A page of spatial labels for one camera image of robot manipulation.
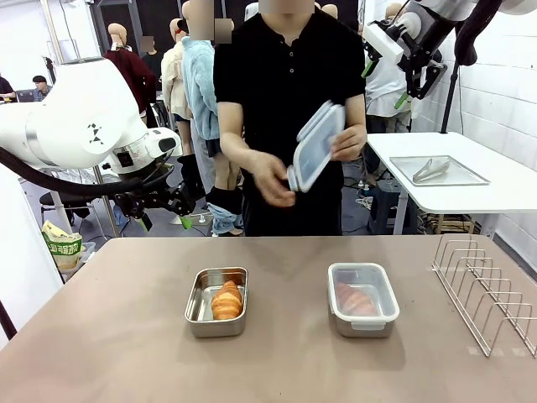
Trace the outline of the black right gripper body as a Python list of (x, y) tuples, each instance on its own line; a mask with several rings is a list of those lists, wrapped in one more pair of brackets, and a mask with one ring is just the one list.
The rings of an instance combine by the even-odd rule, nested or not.
[(431, 60), (441, 61), (441, 53), (438, 50), (440, 40), (430, 31), (420, 34), (417, 39), (413, 39), (408, 32), (404, 32), (400, 39), (404, 44), (404, 54), (398, 67), (402, 70), (418, 70), (426, 67)]

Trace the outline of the person's right hand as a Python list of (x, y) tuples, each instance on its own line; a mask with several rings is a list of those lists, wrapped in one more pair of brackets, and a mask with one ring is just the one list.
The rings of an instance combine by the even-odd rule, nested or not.
[(269, 205), (287, 208), (295, 204), (295, 194), (284, 185), (288, 176), (280, 159), (255, 151), (251, 173), (263, 199)]

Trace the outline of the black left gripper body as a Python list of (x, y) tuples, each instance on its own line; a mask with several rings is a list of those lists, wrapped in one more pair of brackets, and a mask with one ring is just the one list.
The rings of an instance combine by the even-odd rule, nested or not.
[(162, 189), (143, 195), (121, 193), (115, 195), (115, 202), (124, 216), (142, 217), (146, 209), (162, 208), (168, 212), (175, 212), (175, 193), (174, 188)]

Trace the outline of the person's left hand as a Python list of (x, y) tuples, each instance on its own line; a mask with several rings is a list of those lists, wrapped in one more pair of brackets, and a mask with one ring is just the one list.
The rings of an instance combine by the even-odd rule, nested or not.
[(356, 160), (366, 142), (366, 127), (362, 124), (352, 125), (334, 138), (331, 146), (331, 159), (341, 162)]

